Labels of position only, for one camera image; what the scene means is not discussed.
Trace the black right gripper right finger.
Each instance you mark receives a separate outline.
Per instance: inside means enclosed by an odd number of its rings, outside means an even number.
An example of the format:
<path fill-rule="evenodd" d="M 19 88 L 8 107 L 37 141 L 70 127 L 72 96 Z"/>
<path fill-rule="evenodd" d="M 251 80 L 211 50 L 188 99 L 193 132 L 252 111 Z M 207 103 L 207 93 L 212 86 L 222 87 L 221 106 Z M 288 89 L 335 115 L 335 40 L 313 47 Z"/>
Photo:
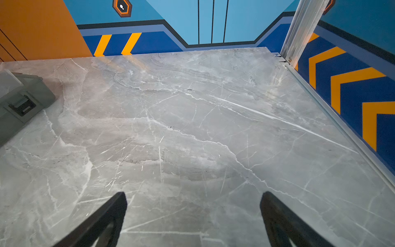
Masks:
<path fill-rule="evenodd" d="M 269 191 L 262 195 L 260 210 L 273 247 L 333 246 Z"/>

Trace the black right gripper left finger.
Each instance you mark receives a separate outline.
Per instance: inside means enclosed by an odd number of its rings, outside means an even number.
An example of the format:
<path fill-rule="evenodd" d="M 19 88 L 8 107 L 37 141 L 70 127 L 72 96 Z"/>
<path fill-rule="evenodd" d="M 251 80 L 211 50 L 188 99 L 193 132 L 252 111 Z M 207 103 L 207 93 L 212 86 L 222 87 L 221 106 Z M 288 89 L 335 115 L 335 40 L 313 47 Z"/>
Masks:
<path fill-rule="evenodd" d="M 117 192 L 78 227 L 55 244 L 56 247 L 115 247 L 122 229 L 127 199 Z"/>

